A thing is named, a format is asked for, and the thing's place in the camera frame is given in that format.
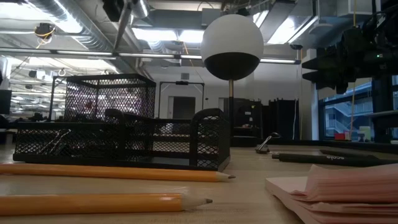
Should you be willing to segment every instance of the wooden desk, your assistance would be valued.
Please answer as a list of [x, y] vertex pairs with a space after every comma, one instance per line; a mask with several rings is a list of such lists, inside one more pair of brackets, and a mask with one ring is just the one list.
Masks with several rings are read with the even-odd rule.
[[[271, 151], [287, 153], [319, 154], [319, 149], [331, 148], [270, 146]], [[397, 155], [366, 153], [380, 158], [398, 158]], [[265, 190], [264, 179], [303, 176], [307, 174], [310, 167], [311, 164], [279, 162], [271, 159], [269, 154], [256, 154], [254, 149], [234, 148], [231, 151], [231, 162], [224, 171], [236, 175], [237, 179], [230, 183], [0, 175], [0, 195], [178, 192], [212, 198], [214, 201], [213, 204], [178, 213], [0, 217], [0, 223], [302, 223], [293, 212]], [[338, 166], [323, 167], [347, 169], [347, 167]]]

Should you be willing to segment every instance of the white sphere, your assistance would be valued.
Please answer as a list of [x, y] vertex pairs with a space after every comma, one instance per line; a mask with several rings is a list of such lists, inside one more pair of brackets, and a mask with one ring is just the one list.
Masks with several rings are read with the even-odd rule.
[[203, 34], [202, 60], [214, 76], [239, 80], [258, 66], [264, 50], [259, 28], [247, 17], [232, 14], [213, 21]]

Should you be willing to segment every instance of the sphere stand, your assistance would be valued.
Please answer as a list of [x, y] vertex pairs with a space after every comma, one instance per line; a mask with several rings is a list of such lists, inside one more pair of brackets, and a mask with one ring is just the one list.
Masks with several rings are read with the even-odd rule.
[[231, 126], [230, 135], [234, 136], [234, 80], [229, 80], [229, 124]]

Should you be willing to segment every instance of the paper stack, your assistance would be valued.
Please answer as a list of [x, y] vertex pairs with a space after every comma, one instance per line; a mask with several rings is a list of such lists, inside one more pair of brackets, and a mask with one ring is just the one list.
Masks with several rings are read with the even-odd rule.
[[398, 164], [266, 179], [266, 188], [305, 223], [398, 223]]

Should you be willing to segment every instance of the yellow pencil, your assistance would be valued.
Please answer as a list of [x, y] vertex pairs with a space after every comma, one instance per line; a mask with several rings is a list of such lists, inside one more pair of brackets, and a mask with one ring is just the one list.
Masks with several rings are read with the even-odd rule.
[[187, 180], [217, 182], [235, 176], [217, 171], [147, 169], [132, 167], [72, 166], [51, 164], [0, 164], [0, 174], [62, 175], [147, 180]]
[[0, 216], [179, 212], [211, 202], [182, 194], [10, 195], [0, 196]]

